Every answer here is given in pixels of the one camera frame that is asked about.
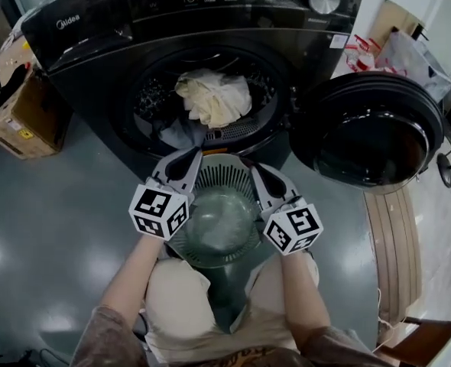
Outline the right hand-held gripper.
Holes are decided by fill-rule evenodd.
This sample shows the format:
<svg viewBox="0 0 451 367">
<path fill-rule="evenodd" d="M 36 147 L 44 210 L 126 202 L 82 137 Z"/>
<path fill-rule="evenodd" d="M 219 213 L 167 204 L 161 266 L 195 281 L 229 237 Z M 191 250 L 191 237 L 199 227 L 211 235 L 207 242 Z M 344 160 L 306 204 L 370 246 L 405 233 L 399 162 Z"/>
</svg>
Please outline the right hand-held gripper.
<svg viewBox="0 0 451 367">
<path fill-rule="evenodd" d="M 323 232 L 316 207 L 298 196 L 293 182 L 272 166 L 253 164 L 250 175 L 265 222 L 262 235 L 283 256 L 309 248 Z M 287 202 L 274 210 L 275 200 Z"/>
</svg>

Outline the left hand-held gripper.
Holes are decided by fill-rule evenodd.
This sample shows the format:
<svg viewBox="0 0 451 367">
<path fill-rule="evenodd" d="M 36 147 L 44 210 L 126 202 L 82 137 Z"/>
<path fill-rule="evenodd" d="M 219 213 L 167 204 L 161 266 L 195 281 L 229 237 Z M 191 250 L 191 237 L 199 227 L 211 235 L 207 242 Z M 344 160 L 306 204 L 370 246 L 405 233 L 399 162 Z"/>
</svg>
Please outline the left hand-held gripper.
<svg viewBox="0 0 451 367">
<path fill-rule="evenodd" d="M 152 177 L 137 186 L 128 209 L 139 232 L 169 241 L 185 225 L 202 161 L 199 148 L 178 150 L 158 161 Z"/>
</svg>

